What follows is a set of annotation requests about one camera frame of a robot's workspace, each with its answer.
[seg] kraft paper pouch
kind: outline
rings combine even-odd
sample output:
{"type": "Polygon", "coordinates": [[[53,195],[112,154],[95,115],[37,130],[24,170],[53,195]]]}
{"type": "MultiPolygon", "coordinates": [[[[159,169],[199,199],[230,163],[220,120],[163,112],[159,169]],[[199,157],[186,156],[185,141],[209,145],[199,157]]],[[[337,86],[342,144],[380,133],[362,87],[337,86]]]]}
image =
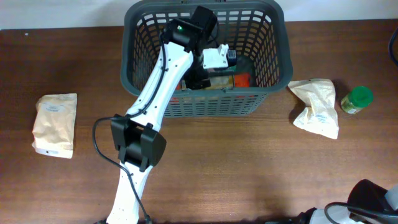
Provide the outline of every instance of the kraft paper pouch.
{"type": "Polygon", "coordinates": [[[333,83],[328,79],[318,78],[292,81],[288,87],[306,106],[293,124],[306,131],[337,139],[339,127],[333,83]]]}
{"type": "Polygon", "coordinates": [[[72,158],[77,94],[45,95],[36,104],[33,127],[37,153],[72,158]]]}

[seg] green bottle cap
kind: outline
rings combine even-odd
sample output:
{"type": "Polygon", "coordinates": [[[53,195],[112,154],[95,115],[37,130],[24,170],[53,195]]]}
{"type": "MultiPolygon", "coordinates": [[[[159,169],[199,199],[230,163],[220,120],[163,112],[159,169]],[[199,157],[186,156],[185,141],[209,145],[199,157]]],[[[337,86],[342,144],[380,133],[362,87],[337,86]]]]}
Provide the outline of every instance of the green bottle cap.
{"type": "Polygon", "coordinates": [[[373,92],[365,86],[357,86],[349,94],[349,101],[358,108],[365,108],[373,102],[373,92]]]}

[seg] white wall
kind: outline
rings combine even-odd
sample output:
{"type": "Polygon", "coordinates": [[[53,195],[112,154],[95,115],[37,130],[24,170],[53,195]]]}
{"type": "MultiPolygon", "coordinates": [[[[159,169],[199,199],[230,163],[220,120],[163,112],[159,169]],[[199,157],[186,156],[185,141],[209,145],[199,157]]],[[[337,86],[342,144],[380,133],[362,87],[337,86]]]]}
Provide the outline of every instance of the white wall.
{"type": "MultiPolygon", "coordinates": [[[[0,0],[0,29],[123,26],[138,0],[0,0]]],[[[276,0],[286,21],[396,19],[398,0],[276,0]]]]}

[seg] green container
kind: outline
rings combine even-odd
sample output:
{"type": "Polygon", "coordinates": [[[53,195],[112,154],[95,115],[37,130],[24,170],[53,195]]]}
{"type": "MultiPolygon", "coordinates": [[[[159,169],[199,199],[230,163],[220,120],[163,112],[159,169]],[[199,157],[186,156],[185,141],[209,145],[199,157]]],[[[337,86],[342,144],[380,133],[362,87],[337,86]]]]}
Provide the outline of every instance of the green container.
{"type": "Polygon", "coordinates": [[[341,108],[349,114],[356,114],[373,102],[373,92],[365,86],[357,86],[341,101],[341,108]]]}

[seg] wood grain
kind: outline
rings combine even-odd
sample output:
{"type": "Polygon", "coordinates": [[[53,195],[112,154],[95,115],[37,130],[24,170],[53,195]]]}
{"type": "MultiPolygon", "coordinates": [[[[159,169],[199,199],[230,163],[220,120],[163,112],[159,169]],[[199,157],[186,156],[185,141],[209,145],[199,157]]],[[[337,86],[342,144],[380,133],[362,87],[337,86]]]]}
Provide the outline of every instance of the wood grain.
{"type": "MultiPolygon", "coordinates": [[[[329,78],[337,98],[358,85],[375,94],[355,116],[336,103],[338,140],[292,121],[303,104],[288,90],[235,118],[165,119],[168,141],[143,202],[158,222],[233,222],[296,216],[345,201],[369,179],[398,183],[398,68],[387,43],[397,20],[287,23],[294,80],[329,78]]],[[[94,223],[111,211],[119,171],[91,142],[97,118],[123,114],[135,97],[119,81],[122,27],[0,31],[0,223],[94,223]],[[35,103],[78,93],[72,159],[34,152],[35,103]]],[[[117,157],[110,128],[101,150],[117,157]]]]}

